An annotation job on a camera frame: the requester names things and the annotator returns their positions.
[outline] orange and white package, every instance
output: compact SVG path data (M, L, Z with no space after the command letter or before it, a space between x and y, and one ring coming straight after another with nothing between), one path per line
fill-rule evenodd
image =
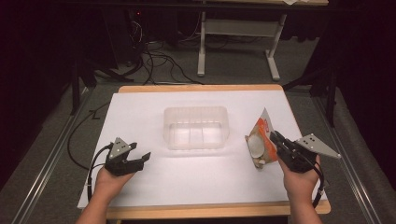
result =
M264 164L277 161L276 146L270 140L273 131L271 120L264 108L249 136L245 136L250 156L257 168L262 169Z

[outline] forearm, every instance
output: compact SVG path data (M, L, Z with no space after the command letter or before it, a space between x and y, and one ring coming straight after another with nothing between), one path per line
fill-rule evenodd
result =
M107 206L107 201L104 201L103 199L95 197L95 195L93 195L87 207L85 207L85 209L82 211L82 214L76 223L105 224Z
M290 200L292 224L321 224L322 221L311 202Z

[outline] desk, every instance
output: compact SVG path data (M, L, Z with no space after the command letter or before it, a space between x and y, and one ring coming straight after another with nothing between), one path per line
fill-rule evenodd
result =
M167 149L162 137L163 110L175 105L225 106L230 123L226 146L187 152ZM136 141L134 151L138 154L151 151L151 158L109 206L107 218L289 215L278 163L256 170L244 138L264 108L276 130L290 139L301 137L286 95L278 85L121 87L113 96L95 153L119 136L127 143ZM147 133L157 134L146 137ZM104 159L105 155L99 157L97 163ZM84 190L78 207L86 203ZM317 211L330 212L326 195Z
M208 0L206 2L238 2L238 3L253 3L253 4L286 4L283 0ZM327 6L327 0L310 0L309 2L298 1L297 5L306 6ZM272 37L273 44L270 49L266 49L265 58L270 67L272 79L279 81L280 76L277 71L274 54L280 35L282 34L287 15L282 14L279 21L236 21L236 20L217 20L207 19L205 12L201 16L201 45L198 55L198 76L205 75L205 35L248 35L248 36L265 36Z

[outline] clear plastic bin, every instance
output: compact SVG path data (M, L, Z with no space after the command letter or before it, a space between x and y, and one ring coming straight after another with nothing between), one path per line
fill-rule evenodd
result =
M169 107L164 111L163 138L170 149L221 148L229 132L223 106Z

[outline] silver mounting plate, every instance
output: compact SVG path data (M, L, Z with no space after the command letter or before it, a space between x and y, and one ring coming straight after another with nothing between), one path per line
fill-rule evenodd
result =
M114 159L118 157L119 155L132 150L131 146L129 146L127 143L125 143L122 139L119 137L116 138L116 141L114 141L113 148L111 148L109 158Z
M340 159L341 155L335 152L332 148L328 147L326 144L324 144L320 139L318 139L316 136L314 136L312 133L304 136L300 139L297 139L295 141L298 145L312 151L316 152L321 155L333 157L336 159Z

